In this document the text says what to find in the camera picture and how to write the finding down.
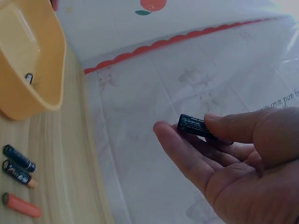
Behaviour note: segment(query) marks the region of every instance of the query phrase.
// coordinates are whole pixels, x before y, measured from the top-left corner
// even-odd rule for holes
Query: light wood grain
[[[62,108],[22,122],[0,117],[0,147],[11,144],[36,162],[33,177],[38,181],[35,189],[28,189],[0,172],[0,193],[42,209],[42,217],[32,219],[1,204],[1,224],[114,223],[89,126],[83,75],[68,46]],[[2,152],[0,159],[5,159]]]

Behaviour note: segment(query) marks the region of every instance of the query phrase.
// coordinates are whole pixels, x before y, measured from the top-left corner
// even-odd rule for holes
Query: hand
[[[253,144],[205,142],[165,121],[153,130],[216,214],[228,224],[299,223],[299,108],[207,114],[205,124],[221,140]]]

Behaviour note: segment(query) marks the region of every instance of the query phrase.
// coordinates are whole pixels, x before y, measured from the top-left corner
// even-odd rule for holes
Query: orange battery
[[[28,202],[23,201],[22,199],[19,199],[9,193],[5,193],[2,196],[2,202],[5,206],[34,218],[39,218],[42,214],[40,208],[36,207],[35,205],[29,204]]]

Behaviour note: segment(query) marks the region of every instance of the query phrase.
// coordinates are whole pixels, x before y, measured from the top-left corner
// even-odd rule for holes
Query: orange fruit print
[[[150,12],[159,11],[166,6],[167,0],[141,0],[140,5]]]
[[[149,15],[151,12],[159,11],[166,6],[167,0],[140,0],[140,5],[147,11],[139,10],[138,15]]]

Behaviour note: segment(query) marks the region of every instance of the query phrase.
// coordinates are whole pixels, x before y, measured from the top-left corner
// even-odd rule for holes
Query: yellow plastic container
[[[15,120],[58,110],[65,51],[49,0],[0,0],[0,110]],[[31,84],[27,73],[33,74]]]

